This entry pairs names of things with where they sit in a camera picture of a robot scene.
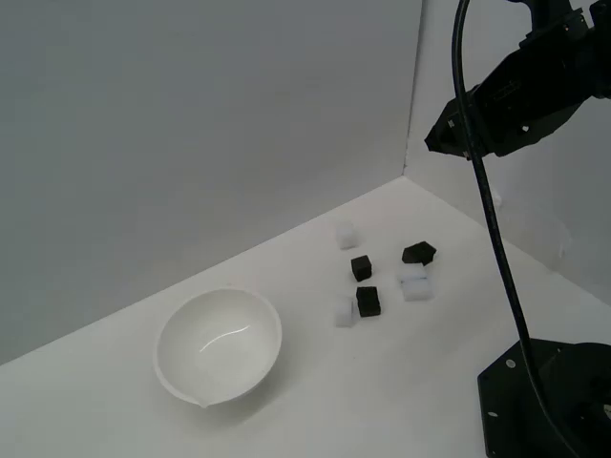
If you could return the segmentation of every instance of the white table surface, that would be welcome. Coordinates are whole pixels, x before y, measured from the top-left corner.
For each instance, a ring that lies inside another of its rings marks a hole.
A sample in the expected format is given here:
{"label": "white table surface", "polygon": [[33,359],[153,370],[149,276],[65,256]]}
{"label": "white table surface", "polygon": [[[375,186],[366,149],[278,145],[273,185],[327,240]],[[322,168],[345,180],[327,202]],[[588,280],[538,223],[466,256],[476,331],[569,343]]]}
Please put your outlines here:
{"label": "white table surface", "polygon": [[[334,222],[362,244],[340,251]],[[402,249],[438,248],[430,302],[402,300]],[[349,260],[368,254],[377,319],[333,327],[352,295]],[[534,337],[611,344],[611,307],[508,246]],[[164,321],[199,292],[259,290],[284,342],[262,386],[206,410],[153,371]],[[241,255],[0,366],[0,456],[484,457],[475,378],[516,341],[486,232],[399,178]]]}

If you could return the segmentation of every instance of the white cube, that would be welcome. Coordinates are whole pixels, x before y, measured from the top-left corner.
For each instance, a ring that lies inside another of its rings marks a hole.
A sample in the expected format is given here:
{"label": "white cube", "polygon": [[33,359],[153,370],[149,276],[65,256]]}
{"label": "white cube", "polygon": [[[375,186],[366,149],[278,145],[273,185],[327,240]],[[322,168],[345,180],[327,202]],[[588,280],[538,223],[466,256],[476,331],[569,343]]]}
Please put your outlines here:
{"label": "white cube", "polygon": [[419,264],[403,264],[397,271],[397,279],[400,283],[405,283],[410,280],[425,279],[427,271],[424,270],[424,265]]}
{"label": "white cube", "polygon": [[401,283],[403,298],[406,302],[427,301],[432,298],[432,286],[429,279],[413,279]]}
{"label": "white cube", "polygon": [[355,300],[342,298],[335,303],[335,326],[352,327],[354,325]]}
{"label": "white cube", "polygon": [[335,227],[335,239],[342,250],[354,248],[358,244],[356,229],[350,221],[342,221]]}

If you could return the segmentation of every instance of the black block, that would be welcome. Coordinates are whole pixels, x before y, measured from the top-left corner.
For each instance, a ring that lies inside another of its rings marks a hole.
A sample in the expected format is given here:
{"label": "black block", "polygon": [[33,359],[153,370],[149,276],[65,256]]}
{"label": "black block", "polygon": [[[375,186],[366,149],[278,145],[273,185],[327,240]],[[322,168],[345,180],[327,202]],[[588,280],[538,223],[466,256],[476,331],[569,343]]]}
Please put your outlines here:
{"label": "black block", "polygon": [[375,286],[360,286],[356,288],[356,301],[359,304],[361,317],[377,317],[382,313],[378,288]]}
{"label": "black block", "polygon": [[371,278],[371,261],[368,256],[361,256],[350,261],[352,264],[352,274],[357,281]]}
{"label": "black block", "polygon": [[423,263],[427,265],[432,261],[432,257],[435,256],[436,252],[436,248],[430,246],[425,241],[421,241],[403,250],[403,257],[401,259],[405,264]]}

